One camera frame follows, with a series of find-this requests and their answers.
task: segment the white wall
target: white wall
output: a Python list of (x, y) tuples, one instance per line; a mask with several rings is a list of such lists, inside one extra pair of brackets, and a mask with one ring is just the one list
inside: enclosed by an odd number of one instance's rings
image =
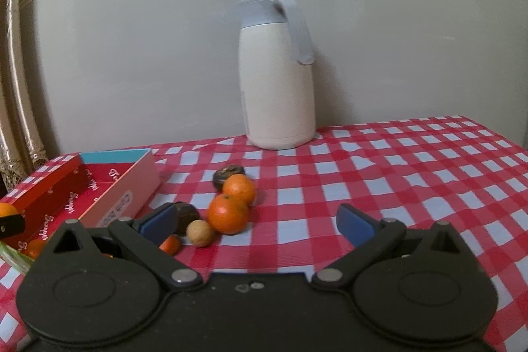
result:
[[(316, 53), (319, 125), (459, 114), (523, 141), (527, 0), (297, 1)], [(39, 78), (31, 95), (47, 148), (53, 139), (73, 152), (242, 134), (238, 2), (23, 8), (25, 66)]]

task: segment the orange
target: orange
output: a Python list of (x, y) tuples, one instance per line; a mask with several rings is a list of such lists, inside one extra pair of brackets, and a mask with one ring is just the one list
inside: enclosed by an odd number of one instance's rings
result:
[(0, 203), (0, 217), (17, 214), (18, 211), (13, 205), (10, 205), (9, 203)]
[(36, 260), (42, 252), (45, 244), (46, 242), (42, 239), (32, 240), (27, 244), (24, 254), (26, 254), (29, 258)]
[(167, 239), (159, 246), (163, 252), (167, 252), (169, 255), (176, 255), (181, 249), (182, 243), (178, 236), (171, 234)]
[(221, 194), (209, 205), (207, 221), (220, 233), (236, 234), (246, 227), (249, 221), (249, 209), (242, 200)]
[(242, 200), (248, 206), (255, 200), (255, 185), (246, 175), (229, 176), (224, 182), (222, 192), (227, 196)]

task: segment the round cork ball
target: round cork ball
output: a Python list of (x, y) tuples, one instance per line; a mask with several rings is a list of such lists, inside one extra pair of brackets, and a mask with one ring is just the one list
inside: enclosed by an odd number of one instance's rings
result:
[(187, 226), (187, 239), (194, 246), (209, 246), (215, 238), (214, 232), (207, 221), (197, 219)]

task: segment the dark round fruit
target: dark round fruit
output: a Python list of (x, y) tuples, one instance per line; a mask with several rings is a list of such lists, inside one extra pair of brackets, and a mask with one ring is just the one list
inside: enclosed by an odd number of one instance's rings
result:
[(228, 179), (229, 176), (236, 174), (245, 175), (246, 171), (239, 165), (229, 165), (217, 170), (213, 175), (213, 185), (216, 188), (216, 191), (222, 192), (222, 186), (224, 185), (225, 180)]
[(187, 226), (200, 219), (200, 213), (193, 205), (185, 202), (176, 202), (176, 208), (178, 209), (178, 225), (176, 226), (175, 234), (179, 236), (185, 236)]

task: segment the blue gripper pad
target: blue gripper pad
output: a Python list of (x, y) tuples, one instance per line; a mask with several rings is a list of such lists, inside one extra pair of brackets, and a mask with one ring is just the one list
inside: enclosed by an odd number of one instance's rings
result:
[(160, 246), (176, 230), (178, 210), (168, 205), (158, 214), (144, 221), (137, 231), (141, 236)]
[(337, 209), (336, 224), (339, 232), (356, 248), (373, 238), (380, 228), (374, 218), (347, 204)]

